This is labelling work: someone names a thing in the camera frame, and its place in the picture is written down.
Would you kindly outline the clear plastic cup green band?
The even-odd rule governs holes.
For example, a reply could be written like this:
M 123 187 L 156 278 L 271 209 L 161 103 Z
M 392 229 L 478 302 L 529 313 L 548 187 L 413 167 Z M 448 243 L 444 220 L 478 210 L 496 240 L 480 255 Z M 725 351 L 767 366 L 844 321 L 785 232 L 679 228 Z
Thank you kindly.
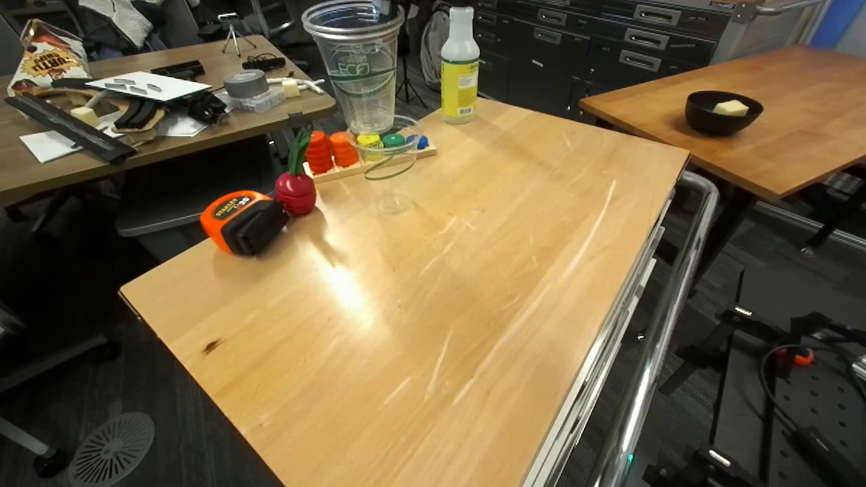
M 321 41 L 327 82 L 352 133 L 386 133 L 396 118 L 399 38 L 340 32 Z

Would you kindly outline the green peg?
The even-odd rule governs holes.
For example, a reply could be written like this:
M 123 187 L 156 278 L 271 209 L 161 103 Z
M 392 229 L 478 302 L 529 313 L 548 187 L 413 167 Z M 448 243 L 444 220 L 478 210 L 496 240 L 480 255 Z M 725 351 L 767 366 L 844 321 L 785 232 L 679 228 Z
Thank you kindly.
M 406 134 L 402 134 L 402 133 L 386 133 L 386 134 L 381 134 L 381 144 L 386 144 L 386 149 L 399 149 L 399 145 L 406 145 Z

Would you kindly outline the yellow peg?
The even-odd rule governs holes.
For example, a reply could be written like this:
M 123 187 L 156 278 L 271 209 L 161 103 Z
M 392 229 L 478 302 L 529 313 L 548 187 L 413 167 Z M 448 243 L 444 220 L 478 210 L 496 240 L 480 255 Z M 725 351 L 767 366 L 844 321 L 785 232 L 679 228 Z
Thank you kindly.
M 379 133 L 364 133 L 364 134 L 358 134 L 358 144 L 360 144 L 364 149 L 381 149 Z

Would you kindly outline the wooden peg toy tray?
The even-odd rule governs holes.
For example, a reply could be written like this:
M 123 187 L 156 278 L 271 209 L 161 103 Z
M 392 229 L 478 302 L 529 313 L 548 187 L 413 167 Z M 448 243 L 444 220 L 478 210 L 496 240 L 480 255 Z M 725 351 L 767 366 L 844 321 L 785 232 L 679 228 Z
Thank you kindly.
M 327 174 L 315 174 L 310 165 L 303 165 L 303 170 L 315 178 L 315 182 L 327 182 L 327 178 L 341 178 L 341 176 L 367 176 L 369 182 L 386 182 L 386 178 L 396 178 L 406 170 L 414 167 L 414 161 L 421 157 L 427 157 L 437 151 L 437 144 L 432 141 L 427 149 L 417 149 L 421 134 L 406 134 L 406 145 L 399 145 L 399 149 L 364 149 L 356 138 L 352 138 L 352 145 L 358 149 L 358 161 L 349 165 L 349 167 L 340 167 L 333 161 L 333 167 Z

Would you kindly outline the red toy radish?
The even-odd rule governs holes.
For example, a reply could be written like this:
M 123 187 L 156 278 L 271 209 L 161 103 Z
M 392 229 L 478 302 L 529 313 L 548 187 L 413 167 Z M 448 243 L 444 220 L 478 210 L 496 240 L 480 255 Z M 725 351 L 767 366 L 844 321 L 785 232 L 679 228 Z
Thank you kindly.
M 318 206 L 315 178 L 303 170 L 303 157 L 310 149 L 310 133 L 300 129 L 287 151 L 287 170 L 277 178 L 275 198 L 285 206 L 291 217 L 307 217 Z

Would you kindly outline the red orange peg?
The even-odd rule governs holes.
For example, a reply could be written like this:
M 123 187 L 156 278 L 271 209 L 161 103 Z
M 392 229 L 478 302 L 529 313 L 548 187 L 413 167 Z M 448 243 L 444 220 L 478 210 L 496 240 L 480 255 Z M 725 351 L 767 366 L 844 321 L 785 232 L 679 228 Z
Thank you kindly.
M 333 149 L 331 149 L 331 134 L 326 129 L 315 129 L 310 134 L 310 149 L 307 149 L 307 161 L 315 174 L 327 174 L 333 167 L 331 160 Z

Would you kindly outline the orange black tape measure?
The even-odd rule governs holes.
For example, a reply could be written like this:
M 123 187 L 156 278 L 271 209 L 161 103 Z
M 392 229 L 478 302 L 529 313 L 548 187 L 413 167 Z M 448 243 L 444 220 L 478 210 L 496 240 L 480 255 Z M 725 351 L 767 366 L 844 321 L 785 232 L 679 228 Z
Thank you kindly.
M 200 228 L 225 251 L 262 255 L 287 225 L 283 206 L 258 188 L 219 195 L 200 210 Z

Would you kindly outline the yellow label spray bottle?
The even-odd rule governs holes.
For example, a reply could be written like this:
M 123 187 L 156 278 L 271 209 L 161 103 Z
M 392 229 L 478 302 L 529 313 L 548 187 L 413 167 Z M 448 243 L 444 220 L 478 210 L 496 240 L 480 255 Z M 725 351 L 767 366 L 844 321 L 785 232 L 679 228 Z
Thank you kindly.
M 480 44 L 475 38 L 475 9 L 449 9 L 449 32 L 442 56 L 442 113 L 465 122 L 478 113 Z

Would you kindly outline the grey tape roll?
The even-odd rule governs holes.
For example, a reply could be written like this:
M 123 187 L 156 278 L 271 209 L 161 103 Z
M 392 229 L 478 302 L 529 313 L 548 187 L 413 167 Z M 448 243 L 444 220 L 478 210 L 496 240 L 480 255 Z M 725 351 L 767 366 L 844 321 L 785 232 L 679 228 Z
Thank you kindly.
M 231 98 L 256 98 L 269 90 L 269 78 L 262 71 L 235 71 L 225 78 L 225 90 Z

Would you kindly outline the black bowl with food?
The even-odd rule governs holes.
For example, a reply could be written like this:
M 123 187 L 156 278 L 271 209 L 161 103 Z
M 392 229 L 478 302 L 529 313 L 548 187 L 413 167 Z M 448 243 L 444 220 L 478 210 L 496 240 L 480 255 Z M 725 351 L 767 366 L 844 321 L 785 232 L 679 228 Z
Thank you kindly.
M 763 113 L 763 105 L 739 91 L 704 90 L 686 101 L 686 122 L 704 134 L 733 134 L 750 126 Z

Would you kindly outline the white paper sheet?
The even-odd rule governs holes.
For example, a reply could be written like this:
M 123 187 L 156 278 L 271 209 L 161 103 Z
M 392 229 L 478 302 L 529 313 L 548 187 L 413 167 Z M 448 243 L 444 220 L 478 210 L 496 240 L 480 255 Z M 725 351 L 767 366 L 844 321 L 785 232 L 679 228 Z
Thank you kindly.
M 143 98 L 157 103 L 204 91 L 200 82 L 187 82 L 187 78 L 174 78 L 174 75 L 161 75 L 147 71 L 95 78 L 92 86 L 104 91 L 131 95 L 131 98 Z

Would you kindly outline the black keyboard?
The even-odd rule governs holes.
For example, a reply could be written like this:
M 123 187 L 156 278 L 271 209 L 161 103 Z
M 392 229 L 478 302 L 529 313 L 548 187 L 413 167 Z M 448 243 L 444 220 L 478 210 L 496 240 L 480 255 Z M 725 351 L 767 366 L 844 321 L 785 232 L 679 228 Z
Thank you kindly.
M 57 129 L 57 133 L 63 133 L 77 145 L 92 151 L 99 160 L 104 160 L 108 165 L 119 165 L 137 153 L 133 145 L 91 126 L 88 122 L 82 122 L 82 118 L 72 115 L 69 110 L 63 110 L 46 101 L 38 101 L 34 95 L 8 98 L 8 105 L 22 110 L 26 115 Z

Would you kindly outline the snack bag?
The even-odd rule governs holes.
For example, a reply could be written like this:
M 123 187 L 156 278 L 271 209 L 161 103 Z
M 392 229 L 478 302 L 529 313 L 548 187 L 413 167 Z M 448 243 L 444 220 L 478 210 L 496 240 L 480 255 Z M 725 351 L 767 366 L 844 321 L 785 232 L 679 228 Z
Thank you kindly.
M 20 44 L 22 60 L 5 86 L 8 95 L 53 86 L 57 78 L 91 75 L 82 38 L 53 22 L 27 18 Z

